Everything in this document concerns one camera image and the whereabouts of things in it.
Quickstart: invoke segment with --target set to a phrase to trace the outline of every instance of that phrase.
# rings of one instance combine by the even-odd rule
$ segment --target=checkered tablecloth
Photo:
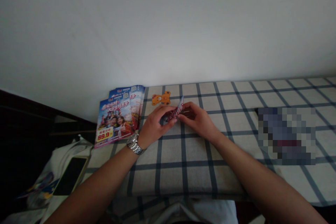
[[[336,77],[252,82],[210,82],[146,88],[141,125],[155,109],[152,95],[170,91],[172,106],[194,102],[217,128],[243,150],[283,177],[315,206],[336,204]],[[316,108],[316,165],[284,166],[270,159],[257,143],[259,107]],[[85,178],[126,144],[126,140],[95,149]],[[216,149],[179,121],[139,157],[115,201],[134,201],[119,215],[144,218],[154,206],[175,196],[246,199],[237,177]]]

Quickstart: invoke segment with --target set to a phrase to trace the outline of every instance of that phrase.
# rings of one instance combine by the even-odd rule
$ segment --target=wristwatch
[[[128,140],[127,140],[127,147],[130,148],[135,154],[141,155],[147,149],[141,149],[138,145],[138,137],[139,134],[134,133]]]

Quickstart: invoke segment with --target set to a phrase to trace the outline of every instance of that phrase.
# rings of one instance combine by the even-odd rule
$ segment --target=person's left hand
[[[141,149],[146,149],[174,126],[177,119],[172,119],[164,126],[161,126],[160,119],[164,114],[175,108],[176,107],[160,105],[147,117],[138,138],[138,145]]]

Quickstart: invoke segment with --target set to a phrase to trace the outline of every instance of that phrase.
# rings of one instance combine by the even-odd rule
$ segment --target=travel brochure
[[[136,85],[111,90],[100,102],[94,148],[131,136],[139,129],[145,87]]]

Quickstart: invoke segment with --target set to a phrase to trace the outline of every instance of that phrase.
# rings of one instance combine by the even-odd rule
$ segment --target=pixelated blur
[[[282,165],[315,165],[315,108],[259,108],[259,147]]]

